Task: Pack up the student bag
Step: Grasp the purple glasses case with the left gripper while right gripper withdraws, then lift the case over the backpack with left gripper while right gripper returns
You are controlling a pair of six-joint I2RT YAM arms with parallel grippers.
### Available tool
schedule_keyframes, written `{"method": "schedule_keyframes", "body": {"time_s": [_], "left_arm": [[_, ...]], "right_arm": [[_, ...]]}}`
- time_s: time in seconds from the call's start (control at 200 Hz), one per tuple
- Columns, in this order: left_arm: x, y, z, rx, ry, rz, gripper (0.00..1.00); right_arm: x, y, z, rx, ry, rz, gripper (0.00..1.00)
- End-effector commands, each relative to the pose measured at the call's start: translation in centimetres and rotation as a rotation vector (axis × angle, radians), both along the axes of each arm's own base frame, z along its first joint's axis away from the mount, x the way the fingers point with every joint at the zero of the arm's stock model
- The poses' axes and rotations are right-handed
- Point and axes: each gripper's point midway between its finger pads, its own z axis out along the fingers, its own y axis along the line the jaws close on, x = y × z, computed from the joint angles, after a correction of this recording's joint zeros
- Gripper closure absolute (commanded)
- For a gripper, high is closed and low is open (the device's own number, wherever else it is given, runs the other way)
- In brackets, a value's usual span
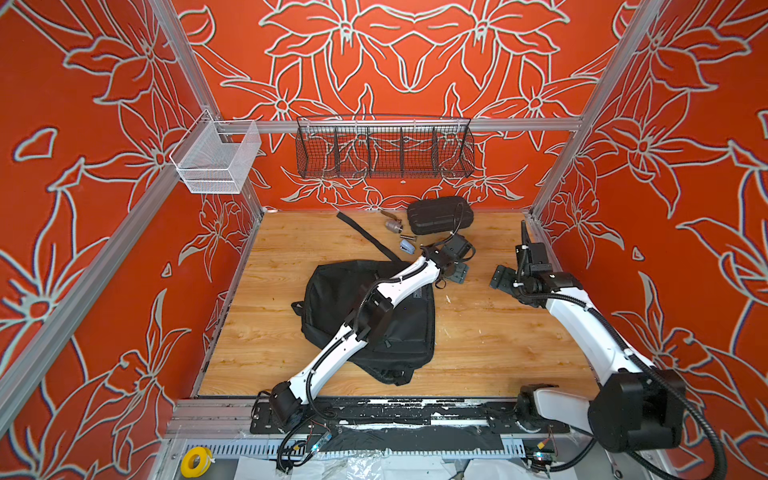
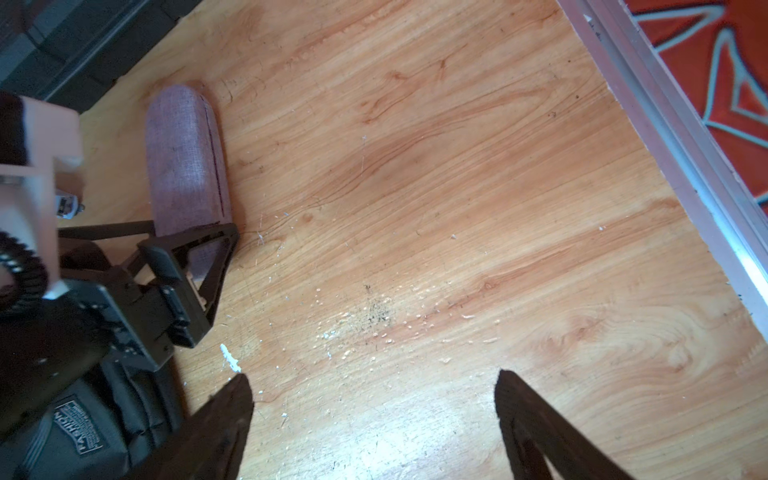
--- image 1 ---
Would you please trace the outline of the black student backpack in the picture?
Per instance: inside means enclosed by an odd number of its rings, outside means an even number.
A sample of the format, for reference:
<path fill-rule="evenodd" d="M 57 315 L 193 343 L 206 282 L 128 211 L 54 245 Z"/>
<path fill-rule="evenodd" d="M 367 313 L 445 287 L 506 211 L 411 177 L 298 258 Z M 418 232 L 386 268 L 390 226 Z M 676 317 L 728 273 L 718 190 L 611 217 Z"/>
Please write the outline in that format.
<path fill-rule="evenodd" d="M 361 327 L 368 333 L 367 345 L 350 361 L 383 384 L 408 384 L 415 370 L 434 356 L 433 287 L 421 287 L 387 313 L 374 305 L 373 296 L 363 299 L 375 281 L 393 277 L 406 266 L 404 261 L 373 260 L 318 266 L 304 299 L 291 304 L 305 338 L 323 348 L 342 324 Z"/>

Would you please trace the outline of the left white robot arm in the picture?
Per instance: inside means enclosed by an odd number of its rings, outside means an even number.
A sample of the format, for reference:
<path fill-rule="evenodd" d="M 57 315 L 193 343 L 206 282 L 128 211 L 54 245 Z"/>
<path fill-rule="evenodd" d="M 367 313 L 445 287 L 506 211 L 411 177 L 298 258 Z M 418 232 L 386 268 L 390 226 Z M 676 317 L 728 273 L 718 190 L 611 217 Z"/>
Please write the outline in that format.
<path fill-rule="evenodd" d="M 352 260 L 318 266 L 303 300 L 292 305 L 305 338 L 320 353 L 272 388 L 277 422 L 296 426 L 330 378 L 352 362 L 385 385 L 410 383 L 435 351 L 433 286 L 463 274 L 463 263 L 435 250 L 413 264 Z"/>

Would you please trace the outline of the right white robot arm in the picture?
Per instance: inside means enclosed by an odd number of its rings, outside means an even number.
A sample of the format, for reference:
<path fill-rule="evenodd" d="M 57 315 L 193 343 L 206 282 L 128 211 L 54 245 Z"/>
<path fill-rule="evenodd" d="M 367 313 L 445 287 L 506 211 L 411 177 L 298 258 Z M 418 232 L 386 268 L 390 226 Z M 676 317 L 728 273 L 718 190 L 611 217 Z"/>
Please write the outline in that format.
<path fill-rule="evenodd" d="M 490 285 L 523 305 L 547 310 L 558 320 L 582 350 L 599 388 L 593 399 L 587 399 L 555 385 L 526 385 L 516 406 L 516 416 L 523 425 L 534 427 L 546 421 L 566 424 L 590 436 L 605 451 L 625 454 L 649 473 L 668 479 L 670 473 L 642 454 L 679 447 L 684 418 L 690 416 L 713 453 L 709 478 L 725 478 L 725 449 L 705 416 L 687 399 L 682 377 L 656 367 L 632 347 L 572 275 L 541 266 L 525 274 L 500 265 Z"/>

